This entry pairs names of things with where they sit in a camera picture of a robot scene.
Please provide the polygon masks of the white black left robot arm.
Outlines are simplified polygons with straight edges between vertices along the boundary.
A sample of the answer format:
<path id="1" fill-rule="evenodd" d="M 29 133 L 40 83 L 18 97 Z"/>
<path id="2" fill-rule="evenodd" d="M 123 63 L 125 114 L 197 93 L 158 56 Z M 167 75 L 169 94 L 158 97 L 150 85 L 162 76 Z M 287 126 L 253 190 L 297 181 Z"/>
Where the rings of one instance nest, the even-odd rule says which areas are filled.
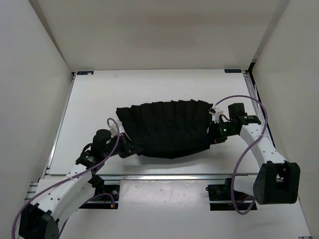
<path id="1" fill-rule="evenodd" d="M 57 239 L 72 213 L 90 198 L 103 197 L 105 188 L 96 173 L 105 161 L 119 155 L 126 158 L 141 152 L 125 133 L 111 136 L 100 129 L 87 144 L 64 179 L 35 195 L 20 212 L 18 234 L 24 239 Z"/>

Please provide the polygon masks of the black pleated skirt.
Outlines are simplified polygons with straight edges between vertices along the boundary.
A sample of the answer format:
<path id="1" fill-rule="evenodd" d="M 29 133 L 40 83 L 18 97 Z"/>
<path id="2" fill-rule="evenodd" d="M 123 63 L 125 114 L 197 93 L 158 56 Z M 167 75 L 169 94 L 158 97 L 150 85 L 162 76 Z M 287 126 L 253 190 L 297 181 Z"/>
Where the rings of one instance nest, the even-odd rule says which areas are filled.
<path id="1" fill-rule="evenodd" d="M 138 155 L 174 159 L 210 148 L 210 108 L 205 101 L 179 100 L 117 108 L 116 114 Z"/>

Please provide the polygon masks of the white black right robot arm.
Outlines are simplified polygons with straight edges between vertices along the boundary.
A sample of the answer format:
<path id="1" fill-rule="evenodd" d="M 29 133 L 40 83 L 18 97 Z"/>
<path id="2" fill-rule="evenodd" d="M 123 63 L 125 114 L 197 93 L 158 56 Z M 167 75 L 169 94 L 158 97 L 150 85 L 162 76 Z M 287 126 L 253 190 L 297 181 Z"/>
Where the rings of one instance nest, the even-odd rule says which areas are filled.
<path id="1" fill-rule="evenodd" d="M 223 121 L 223 111 L 212 108 L 213 122 L 209 131 L 217 138 L 215 143 L 239 135 L 256 159 L 259 172 L 256 177 L 233 174 L 227 179 L 224 194 L 229 199 L 241 193 L 249 195 L 260 205 L 294 204 L 298 198 L 300 167 L 288 162 L 264 135 L 264 126 L 257 116 L 248 115 L 243 103 L 229 105 L 229 120 Z"/>

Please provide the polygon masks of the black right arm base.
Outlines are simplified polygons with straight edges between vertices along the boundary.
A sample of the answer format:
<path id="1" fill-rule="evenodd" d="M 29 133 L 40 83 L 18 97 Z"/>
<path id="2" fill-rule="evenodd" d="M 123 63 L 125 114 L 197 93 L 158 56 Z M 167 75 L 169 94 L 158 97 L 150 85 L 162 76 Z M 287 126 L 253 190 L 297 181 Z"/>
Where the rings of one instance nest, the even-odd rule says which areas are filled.
<path id="1" fill-rule="evenodd" d="M 224 184 L 209 184 L 205 188 L 210 201 L 210 211 L 234 211 L 230 195 L 231 178 L 226 178 Z M 237 208 L 245 211 L 249 208 L 253 197 L 243 192 L 234 191 Z"/>

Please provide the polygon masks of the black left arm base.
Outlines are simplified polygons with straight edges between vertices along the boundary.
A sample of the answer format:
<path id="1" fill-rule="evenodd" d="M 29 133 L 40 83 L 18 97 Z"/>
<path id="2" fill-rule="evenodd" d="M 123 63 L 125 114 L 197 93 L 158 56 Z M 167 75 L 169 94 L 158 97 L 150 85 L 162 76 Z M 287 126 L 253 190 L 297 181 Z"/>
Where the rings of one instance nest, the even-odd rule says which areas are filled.
<path id="1" fill-rule="evenodd" d="M 80 209 L 115 210 L 119 206 L 120 185 L 106 184 L 100 176 L 95 175 L 89 181 L 95 189 L 94 196 L 84 203 Z"/>

